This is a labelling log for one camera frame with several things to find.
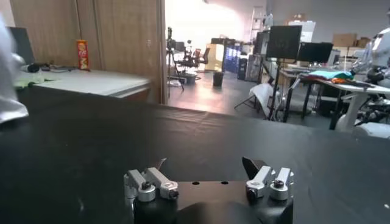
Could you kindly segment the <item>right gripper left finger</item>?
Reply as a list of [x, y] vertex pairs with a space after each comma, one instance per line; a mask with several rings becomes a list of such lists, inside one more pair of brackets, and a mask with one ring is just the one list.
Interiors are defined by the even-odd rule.
[[148, 167], [144, 171], [128, 170], [124, 176], [124, 198], [126, 203], [151, 202], [157, 194], [166, 200], [176, 200], [179, 197], [179, 184], [170, 180], [160, 171], [166, 158], [161, 159], [156, 167]]

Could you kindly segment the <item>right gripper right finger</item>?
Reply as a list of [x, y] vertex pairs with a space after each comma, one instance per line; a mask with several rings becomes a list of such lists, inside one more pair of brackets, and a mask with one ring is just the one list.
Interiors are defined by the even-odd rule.
[[244, 170], [249, 178], [246, 181], [246, 195], [249, 201], [257, 201], [266, 195], [275, 201], [286, 201], [291, 197], [294, 173], [290, 168], [282, 167], [276, 172], [263, 161], [242, 157]]

